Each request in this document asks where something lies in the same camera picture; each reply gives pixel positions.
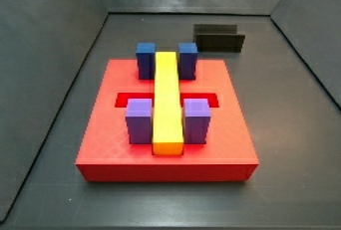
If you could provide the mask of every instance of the building block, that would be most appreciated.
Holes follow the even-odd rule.
[[[207,99],[184,101],[184,139],[185,144],[207,144],[211,110]]]
[[[176,52],[157,52],[154,154],[182,155],[184,134]]]
[[[130,99],[126,111],[130,144],[153,143],[153,100]]]
[[[129,105],[129,99],[152,99],[154,101],[156,94],[154,93],[140,93],[140,92],[118,93],[116,107],[126,108]],[[209,107],[219,108],[217,93],[180,93],[181,106],[184,106],[185,99],[208,99]]]
[[[186,144],[182,156],[153,155],[153,145],[130,145],[126,109],[118,93],[152,93],[138,78],[137,60],[112,60],[77,158],[88,181],[244,181],[259,165],[247,123],[224,60],[199,60],[196,81],[180,81],[182,93],[217,94],[207,145]]]
[[[196,80],[197,45],[178,44],[178,77],[181,80]]]
[[[156,43],[138,43],[137,58],[141,80],[156,78],[156,49]]]

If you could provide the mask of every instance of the purple block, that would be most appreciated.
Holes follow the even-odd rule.
[[[153,100],[129,99],[126,123],[130,144],[153,143]]]
[[[208,99],[184,100],[184,139],[186,144],[207,144],[211,122]]]

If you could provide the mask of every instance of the red block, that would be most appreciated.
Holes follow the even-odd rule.
[[[129,99],[156,99],[154,93],[118,93],[116,107],[126,108]],[[219,98],[216,93],[180,93],[180,103],[184,106],[185,99],[208,99],[212,108],[219,107]]]
[[[259,158],[224,61],[197,62],[196,81],[180,81],[182,93],[217,94],[208,144],[186,144],[182,156],[153,155],[153,146],[132,145],[126,108],[118,93],[154,92],[138,79],[137,60],[112,60],[77,159],[89,181],[240,181],[249,179]]]

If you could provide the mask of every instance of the yellow block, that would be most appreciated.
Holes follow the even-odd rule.
[[[176,52],[157,52],[154,154],[182,155],[184,134]]]

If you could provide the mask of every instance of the dark blue block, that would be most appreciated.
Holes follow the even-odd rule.
[[[156,43],[138,43],[137,58],[141,80],[156,78],[156,48]]]
[[[130,144],[153,143],[153,100],[130,99],[126,112]]]
[[[211,122],[208,99],[184,100],[184,139],[185,144],[207,144]]]
[[[197,44],[180,43],[178,54],[178,78],[181,80],[196,80]]]

